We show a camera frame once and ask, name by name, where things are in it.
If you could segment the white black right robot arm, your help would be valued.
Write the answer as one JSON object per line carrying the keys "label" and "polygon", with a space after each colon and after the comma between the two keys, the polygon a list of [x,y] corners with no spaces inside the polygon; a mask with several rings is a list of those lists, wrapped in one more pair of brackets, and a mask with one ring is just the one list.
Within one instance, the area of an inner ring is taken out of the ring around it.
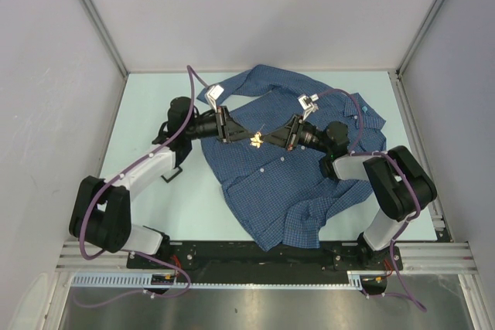
{"label": "white black right robot arm", "polygon": [[385,253],[394,252],[393,243],[407,225],[438,196],[434,182],[405,146],[387,152],[356,153],[348,148],[348,127],[339,121],[321,131],[296,115],[276,131],[257,133],[255,137],[288,151],[303,145],[324,153],[319,166],[327,178],[370,183],[379,210],[358,236],[353,257],[366,269],[376,268],[384,261]]}

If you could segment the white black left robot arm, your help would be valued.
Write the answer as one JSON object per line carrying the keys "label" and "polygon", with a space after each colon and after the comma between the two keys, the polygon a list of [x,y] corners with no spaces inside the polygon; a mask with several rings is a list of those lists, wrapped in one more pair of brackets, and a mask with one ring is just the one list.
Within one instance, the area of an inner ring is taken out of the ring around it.
{"label": "white black left robot arm", "polygon": [[131,221],[131,203],[155,180],[171,182],[192,150],[192,142],[216,138],[232,143],[252,137],[225,106],[200,114],[188,97],[172,100],[151,148],[139,160],[108,179],[88,176],[80,183],[69,223],[71,236],[109,253],[138,251],[153,267],[167,265],[170,248],[166,236]]}

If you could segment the gold leaf brooch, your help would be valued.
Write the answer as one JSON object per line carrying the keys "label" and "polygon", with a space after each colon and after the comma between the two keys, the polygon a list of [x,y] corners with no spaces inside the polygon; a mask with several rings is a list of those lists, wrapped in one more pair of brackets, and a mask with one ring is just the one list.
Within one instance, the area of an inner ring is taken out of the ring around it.
{"label": "gold leaf brooch", "polygon": [[264,132],[265,123],[256,130],[250,137],[250,145],[254,148],[260,148],[265,143],[266,133]]}

